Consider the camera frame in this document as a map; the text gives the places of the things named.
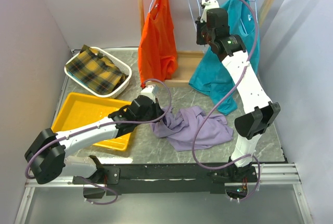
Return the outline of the purple t-shirt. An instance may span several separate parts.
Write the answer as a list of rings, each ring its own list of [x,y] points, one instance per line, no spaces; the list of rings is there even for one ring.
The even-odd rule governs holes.
[[[199,106],[179,109],[176,114],[170,110],[162,120],[151,123],[150,127],[156,137],[166,138],[177,152],[191,150],[197,131],[196,150],[208,149],[233,139],[233,129],[228,126],[223,114],[210,115],[202,129],[199,129],[206,116]]]

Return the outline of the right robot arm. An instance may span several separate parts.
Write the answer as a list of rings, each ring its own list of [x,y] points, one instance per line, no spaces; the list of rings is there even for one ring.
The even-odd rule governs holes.
[[[230,157],[233,165],[227,170],[228,177],[238,182],[245,177],[257,143],[276,119],[280,105],[273,103],[264,92],[241,37],[229,33],[228,13],[225,9],[206,5],[196,23],[199,27],[197,42],[210,45],[237,86],[244,107],[244,115],[234,121],[238,137]]]

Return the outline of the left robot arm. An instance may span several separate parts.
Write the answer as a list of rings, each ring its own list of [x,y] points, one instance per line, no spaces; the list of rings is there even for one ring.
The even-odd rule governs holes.
[[[28,163],[25,175],[40,185],[49,183],[79,162],[69,158],[78,150],[103,140],[122,137],[140,124],[157,122],[163,114],[157,99],[138,96],[131,104],[97,122],[57,133],[51,128],[44,129],[24,155]]]

